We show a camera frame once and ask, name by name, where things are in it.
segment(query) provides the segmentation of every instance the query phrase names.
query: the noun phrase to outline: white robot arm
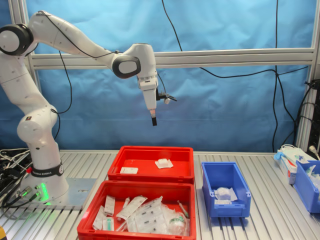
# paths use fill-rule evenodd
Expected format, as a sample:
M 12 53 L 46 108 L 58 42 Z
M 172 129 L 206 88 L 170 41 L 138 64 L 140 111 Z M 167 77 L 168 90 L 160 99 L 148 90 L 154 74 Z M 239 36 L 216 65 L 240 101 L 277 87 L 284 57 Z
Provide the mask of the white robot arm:
M 158 94 L 156 60 L 148 44 L 133 44 L 124 53 L 110 52 L 74 25 L 45 11 L 35 13 L 27 26 L 10 24 L 0 28 L 0 84 L 9 100 L 25 114 L 17 133 L 27 143 L 33 162 L 32 172 L 21 182 L 21 189 L 37 192 L 39 197 L 34 202 L 43 203 L 65 194 L 68 184 L 52 136 L 57 121 L 57 114 L 52 110 L 57 110 L 39 92 L 24 64 L 24 57 L 38 43 L 93 58 L 122 79 L 136 75 L 154 126 L 157 125 L 156 100 L 162 98 L 167 103 L 171 96 Z

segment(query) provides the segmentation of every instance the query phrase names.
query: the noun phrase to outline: blue curtain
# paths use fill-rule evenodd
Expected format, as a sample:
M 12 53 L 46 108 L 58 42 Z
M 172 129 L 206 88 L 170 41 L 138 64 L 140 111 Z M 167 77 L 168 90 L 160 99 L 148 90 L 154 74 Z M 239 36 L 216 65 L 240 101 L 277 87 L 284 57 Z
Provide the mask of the blue curtain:
M 184 51 L 274 48 L 276 1 L 164 0 Z M 179 51 L 160 0 L 28 0 L 31 16 L 46 10 L 80 28 L 97 44 L 125 51 L 149 43 L 156 52 Z M 279 3 L 278 47 L 311 46 L 314 0 Z M 36 53 L 57 53 L 40 44 Z M 278 72 L 304 66 L 279 66 Z M 274 66 L 207 68 L 220 76 L 249 74 Z M 61 114 L 60 149 L 119 149 L 123 145 L 184 146 L 196 151 L 271 152 L 275 119 L 275 74 L 220 79 L 199 68 L 158 69 L 166 90 L 178 99 L 157 104 L 152 127 L 137 80 L 119 79 L 108 70 L 68 70 L 73 89 L 71 109 Z M 70 101 L 64 70 L 38 71 L 43 95 L 58 111 Z M 295 117 L 304 94 L 307 69 L 280 76 L 287 109 Z M 2 90 L 0 97 L 6 99 Z M 275 146 L 293 130 L 279 84 Z M 16 127 L 22 115 L 10 104 L 0 108 L 0 146 L 18 147 Z

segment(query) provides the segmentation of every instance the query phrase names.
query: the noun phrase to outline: blue plastic bin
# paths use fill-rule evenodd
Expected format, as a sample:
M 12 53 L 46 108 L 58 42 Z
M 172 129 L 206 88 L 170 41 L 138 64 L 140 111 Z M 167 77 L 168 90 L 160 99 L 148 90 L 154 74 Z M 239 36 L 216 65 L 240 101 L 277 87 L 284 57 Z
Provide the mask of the blue plastic bin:
M 305 208 L 309 213 L 320 213 L 320 201 L 318 188 L 312 183 L 306 170 L 313 165 L 313 172 L 320 174 L 320 161 L 309 161 L 309 163 L 301 164 L 296 161 L 297 170 L 295 175 L 294 187 L 298 192 Z
M 202 162 L 204 201 L 210 217 L 249 217 L 251 193 L 235 162 Z M 218 188 L 233 188 L 238 200 L 215 204 Z

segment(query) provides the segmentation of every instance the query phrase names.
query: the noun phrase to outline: metal table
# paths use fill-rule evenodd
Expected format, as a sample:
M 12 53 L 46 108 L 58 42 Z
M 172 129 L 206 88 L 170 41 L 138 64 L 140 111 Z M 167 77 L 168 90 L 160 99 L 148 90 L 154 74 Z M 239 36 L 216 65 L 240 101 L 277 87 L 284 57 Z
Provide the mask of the metal table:
M 118 151 L 62 150 L 67 177 L 97 178 L 89 206 Z M 295 189 L 286 183 L 270 153 L 195 152 L 197 239 L 320 240 L 320 214 L 309 214 Z M 202 193 L 201 162 L 236 162 L 251 190 L 250 217 L 210 219 Z M 9 240 L 76 240 L 84 210 L 18 208 L 1 211 L 0 225 Z

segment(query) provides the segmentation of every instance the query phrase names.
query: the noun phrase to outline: white box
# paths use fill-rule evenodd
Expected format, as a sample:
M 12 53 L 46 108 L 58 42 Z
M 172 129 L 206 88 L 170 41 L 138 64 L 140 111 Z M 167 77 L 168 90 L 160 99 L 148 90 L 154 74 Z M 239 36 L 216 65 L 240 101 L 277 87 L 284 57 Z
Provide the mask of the white box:
M 281 171 L 286 176 L 288 183 L 294 184 L 296 181 L 297 174 L 296 163 L 288 160 L 284 155 L 282 155 L 279 160 L 275 159 L 275 161 L 278 163 Z

